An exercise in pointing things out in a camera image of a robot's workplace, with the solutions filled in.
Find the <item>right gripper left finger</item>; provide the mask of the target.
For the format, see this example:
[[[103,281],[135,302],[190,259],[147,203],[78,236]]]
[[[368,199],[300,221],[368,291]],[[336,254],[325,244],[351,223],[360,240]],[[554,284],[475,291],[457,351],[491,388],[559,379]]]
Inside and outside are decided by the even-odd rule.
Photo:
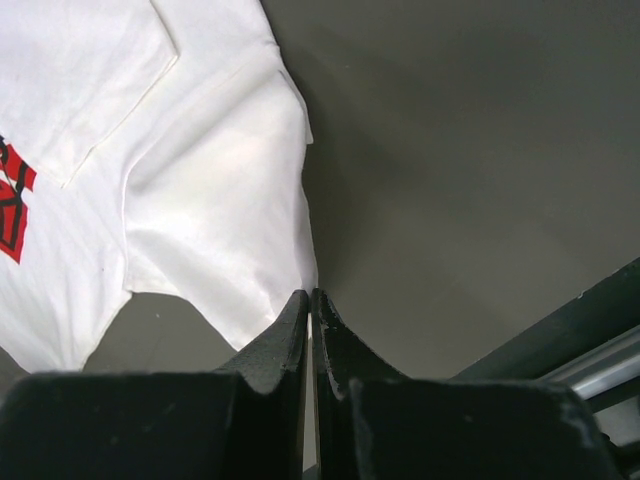
[[[222,366],[36,374],[1,406],[5,479],[298,479],[306,292]]]

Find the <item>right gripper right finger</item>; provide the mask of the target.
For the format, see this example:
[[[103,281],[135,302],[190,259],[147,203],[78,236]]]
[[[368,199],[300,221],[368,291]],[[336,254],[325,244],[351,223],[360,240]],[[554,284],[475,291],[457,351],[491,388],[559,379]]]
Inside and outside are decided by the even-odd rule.
[[[539,381],[410,378],[311,297],[323,479],[616,479],[585,403]]]

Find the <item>white t-shirt red print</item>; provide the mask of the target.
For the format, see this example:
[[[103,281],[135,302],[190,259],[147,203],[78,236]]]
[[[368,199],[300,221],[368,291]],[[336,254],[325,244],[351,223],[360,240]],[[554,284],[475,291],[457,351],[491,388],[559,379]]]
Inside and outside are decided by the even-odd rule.
[[[3,350],[78,371],[135,293],[245,347],[317,283],[311,140],[257,1],[3,2]]]

